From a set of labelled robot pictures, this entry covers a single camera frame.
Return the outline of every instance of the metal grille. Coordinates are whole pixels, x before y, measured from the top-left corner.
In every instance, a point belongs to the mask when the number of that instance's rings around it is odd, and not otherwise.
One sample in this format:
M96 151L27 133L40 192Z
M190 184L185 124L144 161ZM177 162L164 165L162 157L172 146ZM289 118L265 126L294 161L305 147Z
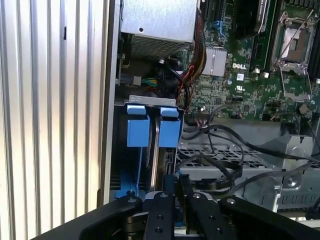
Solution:
M134 36L132 43L132 56L136 58L162 59L166 58L187 44L148 38L143 36Z
M195 154L204 154L212 157L215 160L224 160L230 161L232 163L238 164L242 157L241 151L230 151L230 150L216 150L212 153L211 150L202 150L202 149L181 149L182 153L193 156ZM264 164L264 160L259 157L261 153L257 151L244 151L245 157L242 165L248 166L249 168L267 168L267 164ZM177 157L176 163L181 163L183 160L180 157ZM186 167L207 167L206 165L199 163L190 163L187 164Z
M108 4L0 1L2 240L32 239L97 206Z

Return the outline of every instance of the ventilation grille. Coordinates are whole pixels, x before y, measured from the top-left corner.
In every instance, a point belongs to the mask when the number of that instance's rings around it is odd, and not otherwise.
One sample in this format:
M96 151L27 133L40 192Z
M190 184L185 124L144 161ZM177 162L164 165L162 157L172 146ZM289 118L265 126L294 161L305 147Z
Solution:
M283 195L280 198L280 205L287 204L313 204L318 199L319 195L316 194L297 194L297 195Z
M135 35L132 39L131 54L134 58L159 60L176 53L186 46L188 46L186 43Z
M242 157L241 151L229 151L229 150L216 150L215 153L212 153L210 150L199 150L199 149L181 149L183 154L191 157L195 154L204 154L212 157L215 160L224 160L230 161L232 163L238 164ZM257 151L244 151L245 157L242 165L248 166L249 168L268 168L266 164L264 164L264 160L259 157L261 153ZM183 160L180 157L177 157L176 163L181 163ZM207 167L207 165L199 164L199 163L189 163L186 167Z
M120 190L120 172L119 171L112 171L111 178L110 178L110 190ZM144 181L142 177L140 177L139 181L139 190L146 190Z

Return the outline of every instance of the wire bundle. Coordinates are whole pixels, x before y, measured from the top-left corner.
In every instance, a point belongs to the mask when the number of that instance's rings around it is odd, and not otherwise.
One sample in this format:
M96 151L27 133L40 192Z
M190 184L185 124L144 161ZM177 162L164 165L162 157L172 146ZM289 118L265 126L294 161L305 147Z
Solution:
M157 88L158 80L156 78L144 78L141 80L142 84L149 85L150 87Z
M274 157L284 158L284 159L293 159L293 160L306 159L306 160L308 160L308 162L306 164L304 164L304 165L302 165L292 171L281 171L281 170L280 171L270 171L270 172L265 172L265 173L255 175L255 176L243 181L242 183L240 183L236 187L231 187L231 189L229 190L229 194L233 194L234 191L240 190L240 189L244 188L246 185L248 185L254 181L257 181L259 179L265 178L265 177L288 177L288 176L297 175L297 174L309 169L312 165L312 162L315 161L314 158L312 158L312 157L305 158L305 157L300 157L300 156L294 156L294 155L286 154L286 153L283 153L280 151L275 151L275 150L266 149L266 148L263 148L260 146L253 145L253 144L247 142L246 140L244 140L235 131L233 131L232 129L230 129L229 127L226 127L224 125L211 124L211 125L208 125L207 127L204 127L198 131L194 131L196 133L192 136L189 136L189 137L182 136L182 138L185 140L193 140L193 139L196 139L197 137L199 137L201 134L208 134L209 136L218 137L218 135L214 135L214 134L210 133L210 130L216 130L216 129L220 129L220 130L224 130L224 131L228 132L229 134L234 136L239 142L241 142L243 145L247 146L250 149L258 151L260 153L271 155Z
M185 98L188 98L187 101L184 101L183 108L185 109L185 111L188 111L191 104L192 95L194 92L193 84L203 72L207 62L206 37L205 37L204 29L205 29L204 20L201 16L200 11L197 10L196 19L195 19L195 30L194 30L193 56L187 71L185 71L181 76L182 81L179 80L180 86L177 91L177 101L178 101L181 95L181 90L182 88L184 88Z

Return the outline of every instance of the blue latch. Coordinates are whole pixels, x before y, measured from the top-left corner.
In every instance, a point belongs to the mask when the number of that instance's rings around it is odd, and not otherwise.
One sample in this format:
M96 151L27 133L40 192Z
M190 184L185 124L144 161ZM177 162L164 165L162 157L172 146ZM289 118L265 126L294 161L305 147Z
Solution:
M158 147L176 148L179 142L181 128L178 110L175 107L161 107L160 115Z
M150 118L143 105L127 105L127 147L149 145Z

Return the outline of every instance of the red wire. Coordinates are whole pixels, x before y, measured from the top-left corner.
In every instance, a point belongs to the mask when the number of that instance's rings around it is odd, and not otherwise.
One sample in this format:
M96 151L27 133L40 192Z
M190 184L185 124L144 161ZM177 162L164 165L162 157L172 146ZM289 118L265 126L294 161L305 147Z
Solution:
M194 68L195 68L195 66L193 66L193 65L191 65L191 66L189 67L188 72L183 76L182 81L184 81L184 80L187 79L187 76L189 75L189 73L190 73ZM179 100L180 92L181 92L182 87L183 87L183 84L180 84L180 87L179 87L179 89L178 89L178 96L177 96L177 98L176 98L176 101Z

